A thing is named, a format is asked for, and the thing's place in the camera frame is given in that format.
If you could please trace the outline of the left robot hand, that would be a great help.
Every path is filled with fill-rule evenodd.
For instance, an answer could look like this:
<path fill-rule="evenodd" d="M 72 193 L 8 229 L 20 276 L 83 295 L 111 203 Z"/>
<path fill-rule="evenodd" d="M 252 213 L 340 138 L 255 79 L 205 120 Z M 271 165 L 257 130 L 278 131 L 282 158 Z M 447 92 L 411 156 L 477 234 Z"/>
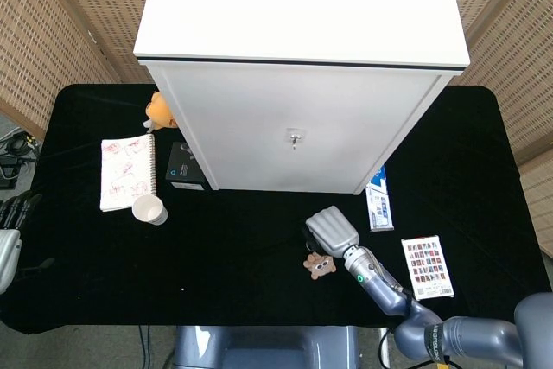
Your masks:
<path fill-rule="evenodd" d="M 13 282 L 40 274 L 55 263 L 54 258 L 46 258 L 37 266 L 19 268 L 22 251 L 22 231 L 29 222 L 30 215 L 40 203 L 42 195 L 31 190 L 22 192 L 1 201 L 1 294 Z"/>

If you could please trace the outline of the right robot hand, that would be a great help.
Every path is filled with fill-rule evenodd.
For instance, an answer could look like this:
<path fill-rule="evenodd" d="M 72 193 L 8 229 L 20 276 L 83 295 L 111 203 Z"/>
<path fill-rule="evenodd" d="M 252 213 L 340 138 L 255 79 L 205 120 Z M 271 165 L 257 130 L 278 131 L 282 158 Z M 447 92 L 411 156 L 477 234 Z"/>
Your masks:
<path fill-rule="evenodd" d="M 331 206 L 306 220 L 307 228 L 324 252 L 342 258 L 347 250 L 359 244 L 359 234 L 341 210 Z"/>

